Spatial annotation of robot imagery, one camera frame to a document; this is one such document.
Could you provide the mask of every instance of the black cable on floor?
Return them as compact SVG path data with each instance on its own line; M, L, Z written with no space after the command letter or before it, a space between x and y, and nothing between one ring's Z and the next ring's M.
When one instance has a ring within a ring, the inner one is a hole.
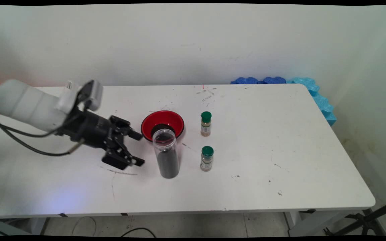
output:
M128 233L132 232L132 231L135 231L135 230L138 230L138 229L144 229L144 230L147 230L149 233L151 233L151 235L153 235L153 237L156 238L156 235L154 235L153 232L150 231L150 229L146 229L146 228L136 228L136 229L132 229L132 230L129 230L127 231L126 233L124 233L124 235L120 236L120 238L124 237L125 235L127 235Z
M90 218L90 219L92 219L93 223L95 224L95 231L93 232L92 237L95 236L95 233L96 233L96 227L97 227L97 226L96 226L96 222L95 222L95 219L93 219L92 217L89 217L89 216L82 217L82 218L80 218L79 220L77 220L77 222L75 223L75 225L74 225L74 227L73 227L73 229L72 229L71 236L74 234L75 227L76 227L77 224L80 222L80 220L82 220L83 218Z

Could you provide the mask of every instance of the plastic jar lid opening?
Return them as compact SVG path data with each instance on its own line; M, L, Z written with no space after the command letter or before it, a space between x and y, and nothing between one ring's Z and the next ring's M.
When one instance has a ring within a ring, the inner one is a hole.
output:
M176 141L175 134L169 129L160 129L153 135L153 145L161 151L171 149Z

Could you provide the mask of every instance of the black powder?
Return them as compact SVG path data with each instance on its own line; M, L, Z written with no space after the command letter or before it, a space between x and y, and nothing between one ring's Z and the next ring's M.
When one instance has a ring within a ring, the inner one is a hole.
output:
M173 178L178 175L180 166L178 163L178 154L175 149L162 151L157 155L157 163L162 177Z

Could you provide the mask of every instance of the blue foam padding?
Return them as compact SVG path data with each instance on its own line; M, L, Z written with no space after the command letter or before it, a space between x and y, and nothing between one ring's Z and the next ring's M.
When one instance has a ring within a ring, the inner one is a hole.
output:
M256 78L248 77L248 78L237 78L235 81L230 81L230 84L258 84L259 81Z
M327 120L328 124L329 124L330 126L332 126L332 125L337 121L337 118L336 118L336 116L334 116L333 113L330 113L330 114L326 117L326 120Z
M272 78L266 77L263 79L263 84L285 84L285 78L281 78L279 76Z
M320 111L325 117L328 117L333 111L333 106L328 103L328 99L324 96L321 96L320 93L317 93L316 96L313 96L315 103L317 104Z
M292 84L303 84L308 89L311 96L316 96L320 87L315 84L315 81L311 78L299 78L295 77L291 79Z

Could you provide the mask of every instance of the white table surface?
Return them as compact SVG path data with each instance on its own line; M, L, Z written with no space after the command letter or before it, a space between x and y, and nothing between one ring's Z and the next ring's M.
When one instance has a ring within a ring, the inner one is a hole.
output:
M59 95L62 87L39 89ZM358 210L375 199L307 89L300 84L104 87L100 116L119 116L140 132L153 111L182 116L180 172L159 174L152 144L126 138L145 160L124 171L101 162L102 149L72 155L36 154L0 130L0 218L195 212ZM212 113L211 135L200 114ZM5 116L2 124L42 133ZM63 152L68 136L20 137L43 151ZM212 170L200 151L214 148Z

